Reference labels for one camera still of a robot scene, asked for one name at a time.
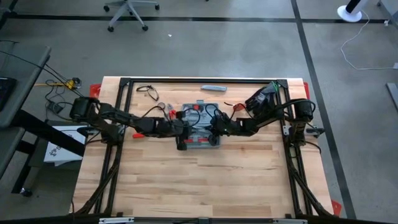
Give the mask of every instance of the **white cable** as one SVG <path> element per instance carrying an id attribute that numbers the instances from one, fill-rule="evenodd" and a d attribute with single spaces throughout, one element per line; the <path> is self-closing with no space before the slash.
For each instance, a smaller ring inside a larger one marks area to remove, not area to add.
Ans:
<path id="1" fill-rule="evenodd" d="M 364 12 L 364 11 L 362 11 L 362 12 L 366 15 L 366 17 L 368 18 L 368 21 L 365 23 L 365 25 L 363 25 L 363 26 L 361 27 L 361 29 L 359 30 L 358 34 L 356 34 L 356 35 L 355 35 L 353 38 L 351 38 L 350 40 L 347 40 L 346 42 L 344 42 L 343 45 L 340 47 L 340 50 L 341 50 L 341 53 L 342 53 L 343 56 L 344 56 L 344 59 L 346 60 L 347 63 L 349 63 L 349 65 L 350 65 L 351 67 L 355 68 L 356 70 L 385 70 L 385 69 L 395 69 L 395 68 L 392 68 L 392 67 L 390 67 L 390 68 L 356 68 L 351 62 L 348 61 L 348 59 L 347 59 L 347 57 L 346 57 L 346 54 L 344 53 L 343 47 L 344 47 L 348 42 L 352 41 L 352 40 L 355 39 L 357 36 L 359 36 L 359 35 L 361 34 L 361 32 L 362 32 L 362 29 L 364 29 L 364 28 L 366 27 L 366 25 L 370 22 L 370 18 L 369 18 L 369 16 L 366 14 L 366 12 Z"/>

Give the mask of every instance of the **silver remote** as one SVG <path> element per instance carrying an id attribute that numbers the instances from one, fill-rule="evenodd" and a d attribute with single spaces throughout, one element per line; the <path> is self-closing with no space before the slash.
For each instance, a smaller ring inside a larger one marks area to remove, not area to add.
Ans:
<path id="1" fill-rule="evenodd" d="M 211 85 L 204 85 L 201 86 L 202 90 L 210 90 L 210 91 L 226 91 L 226 87 L 223 86 L 211 86 Z"/>

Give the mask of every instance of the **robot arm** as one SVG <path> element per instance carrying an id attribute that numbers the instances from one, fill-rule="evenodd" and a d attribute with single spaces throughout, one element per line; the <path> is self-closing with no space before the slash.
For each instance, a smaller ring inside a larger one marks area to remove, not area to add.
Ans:
<path id="1" fill-rule="evenodd" d="M 250 118 L 236 118 L 232 120 L 226 113 L 216 110 L 212 116 L 211 125 L 206 127 L 212 135 L 208 138 L 210 144 L 216 144 L 219 136 L 252 136 L 268 124 L 286 119 L 291 123 L 289 128 L 290 142 L 305 145 L 305 125 L 313 119 L 313 103 L 307 99 L 290 100 L 282 105 L 274 103 L 275 88 L 272 85 L 261 88 L 245 101 L 246 111 L 252 112 Z M 295 118 L 285 116 L 286 107 L 293 105 Z"/>
<path id="2" fill-rule="evenodd" d="M 160 117 L 138 117 L 89 97 L 75 99 L 69 115 L 75 122 L 88 123 L 101 131 L 102 141 L 110 144 L 117 144 L 122 141 L 123 127 L 109 124 L 105 121 L 106 119 L 132 127 L 138 133 L 148 137 L 175 137 L 179 150 L 186 149 L 184 140 L 188 139 L 191 131 L 188 121 L 182 120 L 184 113 L 181 111 L 177 112 L 177 119 L 173 120 Z"/>

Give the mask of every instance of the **black floor stripe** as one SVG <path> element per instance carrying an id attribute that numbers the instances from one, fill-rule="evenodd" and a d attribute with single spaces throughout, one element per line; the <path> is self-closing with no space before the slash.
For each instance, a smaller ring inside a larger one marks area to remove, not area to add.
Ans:
<path id="1" fill-rule="evenodd" d="M 112 16 L 52 16 L 52 15 L 16 15 L 13 19 L 48 19 L 69 21 L 110 21 Z M 255 17 L 154 17 L 142 16 L 143 21 L 197 21 L 197 22 L 295 22 L 295 19 L 255 18 Z M 136 21 L 135 17 L 122 16 L 119 21 Z"/>
<path id="2" fill-rule="evenodd" d="M 112 16 L 56 16 L 56 15 L 33 15 L 18 14 L 9 16 L 13 19 L 47 19 L 47 20 L 68 20 L 68 21 L 110 21 Z M 258 18 L 258 17 L 156 17 L 142 16 L 143 21 L 196 21 L 196 22 L 296 22 L 291 18 Z M 120 21 L 137 21 L 135 17 L 122 16 Z M 368 20 L 362 19 L 357 23 L 366 23 Z M 382 24 L 384 19 L 371 19 L 369 23 Z M 302 19 L 305 23 L 326 23 L 340 24 L 348 23 L 342 19 Z"/>
<path id="3" fill-rule="evenodd" d="M 386 19 L 370 19 L 369 23 L 370 24 L 383 24 L 385 20 Z M 311 23 L 312 22 L 312 23 L 326 23 L 326 24 L 329 24 L 329 23 L 332 23 L 332 24 L 334 24 L 334 23 L 337 23 L 337 24 L 342 24 L 342 23 L 347 23 L 347 24 L 360 23 L 360 24 L 364 24 L 364 23 L 367 23 L 368 20 L 367 19 L 361 19 L 360 21 L 355 22 L 355 23 L 346 22 L 346 21 L 344 21 L 342 19 L 301 19 L 301 21 L 303 23 Z"/>
<path id="4" fill-rule="evenodd" d="M 338 154 L 335 137 L 331 130 L 328 112 L 326 111 L 325 102 L 322 97 L 322 92 L 321 92 L 321 88 L 319 85 L 318 77 L 315 72 L 315 67 L 313 65 L 310 49 L 308 47 L 307 38 L 305 36 L 303 21 L 301 20 L 300 12 L 299 12 L 299 8 L 297 7 L 296 0 L 290 0 L 290 1 L 292 3 L 294 15 L 296 17 L 298 34 L 300 36 L 301 44 L 302 44 L 302 47 L 304 50 L 304 56 L 305 56 L 305 60 L 307 62 L 308 71 L 310 73 L 312 87 L 315 92 L 315 96 L 317 98 L 317 103 L 318 103 L 319 111 L 321 114 L 323 128 L 325 128 L 325 134 L 326 134 L 326 138 L 328 141 L 331 158 L 333 160 L 333 166 L 336 171 L 337 182 L 340 187 L 341 196 L 343 198 L 343 205 L 346 210 L 347 218 L 356 219 L 353 202 L 351 200 L 351 195 L 349 194 L 349 190 L 348 190 L 347 180 L 344 175 L 343 166 L 341 165 L 340 156 Z"/>

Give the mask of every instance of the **gray plastic container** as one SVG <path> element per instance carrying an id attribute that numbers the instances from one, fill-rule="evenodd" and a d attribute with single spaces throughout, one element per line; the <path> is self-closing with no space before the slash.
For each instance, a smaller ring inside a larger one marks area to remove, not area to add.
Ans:
<path id="1" fill-rule="evenodd" d="M 209 104 L 215 105 L 218 109 L 217 103 L 204 103 L 203 100 L 197 100 L 197 103 L 185 103 L 182 105 L 182 111 L 194 108 L 200 113 L 200 121 L 194 125 L 192 128 L 192 134 L 190 135 L 189 140 L 186 141 L 187 149 L 217 148 L 220 146 L 220 137 L 217 139 L 217 144 L 212 146 L 207 140 L 211 132 L 203 129 L 206 126 L 209 126 L 211 121 L 211 116 L 205 110 L 205 106 Z M 215 109 L 216 108 L 214 106 L 207 107 L 207 111 L 212 116 Z M 185 118 L 183 120 L 188 121 L 190 125 L 193 125 L 198 120 L 198 113 L 193 110 L 188 110 L 185 113 Z"/>

